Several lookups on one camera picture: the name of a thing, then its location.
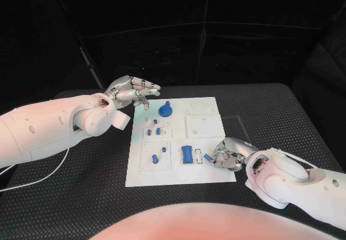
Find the white robotic arm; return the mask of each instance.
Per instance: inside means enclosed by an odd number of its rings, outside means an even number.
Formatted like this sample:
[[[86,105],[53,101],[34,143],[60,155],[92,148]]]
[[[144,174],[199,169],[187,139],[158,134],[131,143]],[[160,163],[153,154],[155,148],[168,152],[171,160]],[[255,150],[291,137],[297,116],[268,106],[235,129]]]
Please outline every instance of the white robotic arm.
[[[147,110],[145,96],[158,96],[158,90],[151,82],[122,76],[104,93],[39,102],[1,115],[0,168],[55,155],[111,125],[122,130],[130,117],[118,109],[134,100]]]
[[[313,218],[346,230],[346,174],[317,168],[274,148],[259,150],[230,137],[216,146],[212,158],[209,162],[230,171],[245,164],[245,185],[274,208],[284,209],[291,203]],[[304,169],[292,159],[313,168]]]

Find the silver robotic hand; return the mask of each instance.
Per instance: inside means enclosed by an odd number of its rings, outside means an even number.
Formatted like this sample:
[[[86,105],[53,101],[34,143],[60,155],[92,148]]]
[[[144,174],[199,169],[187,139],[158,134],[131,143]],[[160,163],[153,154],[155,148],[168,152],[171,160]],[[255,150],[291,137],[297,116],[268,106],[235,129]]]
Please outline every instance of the silver robotic hand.
[[[105,93],[39,102],[0,116],[0,168],[43,159],[83,139],[104,134],[111,125],[124,129],[130,117],[118,111],[131,101],[150,107],[147,95],[158,96],[160,86],[122,76]]]
[[[245,165],[245,185],[266,204],[284,209],[291,203],[313,218],[346,230],[346,174],[317,168],[278,149],[259,150],[232,137],[216,146],[209,162],[233,172]]]

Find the blue object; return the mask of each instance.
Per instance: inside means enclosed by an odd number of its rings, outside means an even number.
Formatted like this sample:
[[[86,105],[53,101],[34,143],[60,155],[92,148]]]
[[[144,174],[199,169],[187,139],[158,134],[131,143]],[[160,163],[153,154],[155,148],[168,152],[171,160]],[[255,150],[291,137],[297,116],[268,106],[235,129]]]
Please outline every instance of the blue object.
[[[157,164],[158,163],[158,158],[155,155],[153,155],[153,164]]]
[[[161,117],[168,117],[171,115],[171,107],[170,107],[170,102],[167,101],[166,102],[166,105],[163,105],[160,108],[158,108],[158,114]]]
[[[193,147],[181,146],[181,163],[193,164]]]
[[[207,154],[203,155],[203,158],[205,158],[207,161],[213,160],[213,159],[209,157]]]

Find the blue knob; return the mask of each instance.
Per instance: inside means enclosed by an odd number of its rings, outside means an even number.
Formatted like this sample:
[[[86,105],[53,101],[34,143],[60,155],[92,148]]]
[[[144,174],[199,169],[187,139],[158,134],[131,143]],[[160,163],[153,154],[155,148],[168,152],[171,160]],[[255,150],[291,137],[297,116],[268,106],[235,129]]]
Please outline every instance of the blue knob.
[[[170,102],[166,101],[166,104],[160,107],[158,114],[161,117],[168,117],[171,115],[173,110],[170,105],[171,105]]]
[[[158,163],[158,158],[155,155],[153,155],[153,164],[157,164]]]

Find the robotic hand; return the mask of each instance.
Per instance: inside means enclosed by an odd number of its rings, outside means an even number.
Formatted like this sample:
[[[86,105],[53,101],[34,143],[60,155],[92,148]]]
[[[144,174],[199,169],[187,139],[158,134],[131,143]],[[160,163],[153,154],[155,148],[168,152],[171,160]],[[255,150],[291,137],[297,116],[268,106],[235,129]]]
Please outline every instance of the robotic hand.
[[[160,86],[122,76],[104,93],[39,102],[0,116],[0,168],[43,159],[83,139],[99,136],[112,125],[124,129],[130,117],[118,111],[131,101],[150,103],[147,95],[160,95]]]
[[[304,169],[294,160],[313,168]],[[232,137],[216,146],[209,162],[233,172],[245,165],[245,185],[266,204],[284,209],[292,203],[314,219],[346,230],[346,174],[317,168],[278,149],[259,150]]]

